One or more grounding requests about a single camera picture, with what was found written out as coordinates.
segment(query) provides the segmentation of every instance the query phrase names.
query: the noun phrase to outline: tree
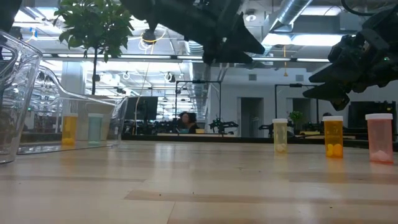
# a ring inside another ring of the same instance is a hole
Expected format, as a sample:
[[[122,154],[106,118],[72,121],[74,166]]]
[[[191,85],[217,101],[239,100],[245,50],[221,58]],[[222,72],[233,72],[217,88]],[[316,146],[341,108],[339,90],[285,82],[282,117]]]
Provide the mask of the tree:
[[[134,30],[130,12],[112,0],[63,0],[54,15],[58,16],[54,24],[59,17],[65,20],[67,30],[60,34],[60,42],[66,41],[69,49],[83,47],[85,58],[87,51],[94,49],[92,94],[95,95],[98,55],[104,54],[104,61],[108,62],[109,56],[116,58],[122,54],[121,46],[127,49],[128,37]]]

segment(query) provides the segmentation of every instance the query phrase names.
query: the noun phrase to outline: computer monitor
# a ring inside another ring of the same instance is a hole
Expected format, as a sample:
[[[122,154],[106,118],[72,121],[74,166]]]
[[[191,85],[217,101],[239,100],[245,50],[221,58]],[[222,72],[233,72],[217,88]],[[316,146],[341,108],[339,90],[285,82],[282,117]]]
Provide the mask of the computer monitor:
[[[135,119],[137,100],[138,97],[129,97],[126,119]],[[137,106],[137,120],[156,120],[157,100],[156,96],[140,97]]]

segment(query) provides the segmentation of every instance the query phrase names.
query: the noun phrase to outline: desk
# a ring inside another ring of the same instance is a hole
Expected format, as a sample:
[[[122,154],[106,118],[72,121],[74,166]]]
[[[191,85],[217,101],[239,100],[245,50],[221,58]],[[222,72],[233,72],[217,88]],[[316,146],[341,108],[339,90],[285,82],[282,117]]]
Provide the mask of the desk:
[[[298,137],[298,138],[305,138],[305,139],[324,139],[325,138],[325,136],[324,135],[321,135],[321,136],[307,136],[307,137],[304,137],[304,136],[302,136],[302,135],[296,135],[296,137]],[[343,139],[355,139],[355,136],[343,136]]]
[[[398,166],[370,164],[366,149],[344,157],[155,141],[18,156],[0,168],[1,223],[398,223]]]
[[[158,136],[180,136],[180,137],[219,137],[222,138],[221,134],[175,134],[175,133],[159,133]],[[224,134],[226,138],[235,138],[233,134]]]

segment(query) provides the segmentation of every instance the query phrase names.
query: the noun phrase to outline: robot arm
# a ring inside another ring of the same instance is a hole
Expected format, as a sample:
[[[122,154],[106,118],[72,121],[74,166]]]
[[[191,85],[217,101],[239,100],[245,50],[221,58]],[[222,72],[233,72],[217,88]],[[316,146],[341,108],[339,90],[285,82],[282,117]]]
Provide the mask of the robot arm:
[[[185,40],[202,44],[203,61],[251,63],[245,52],[263,54],[265,49],[246,29],[243,0],[121,0],[130,13],[146,20],[154,31],[158,24],[182,34]]]
[[[382,88],[398,79],[398,4],[370,17],[356,35],[344,36],[328,59],[332,64],[310,77],[324,84],[303,95],[328,100],[337,111],[349,103],[349,92]]]

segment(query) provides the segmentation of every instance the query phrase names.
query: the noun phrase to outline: person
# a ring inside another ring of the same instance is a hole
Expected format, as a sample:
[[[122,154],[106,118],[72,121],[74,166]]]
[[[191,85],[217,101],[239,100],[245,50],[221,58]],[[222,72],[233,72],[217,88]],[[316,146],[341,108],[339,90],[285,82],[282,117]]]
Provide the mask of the person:
[[[199,129],[197,125],[197,115],[195,113],[182,112],[180,113],[181,128],[187,129],[189,134],[196,134],[196,129]]]

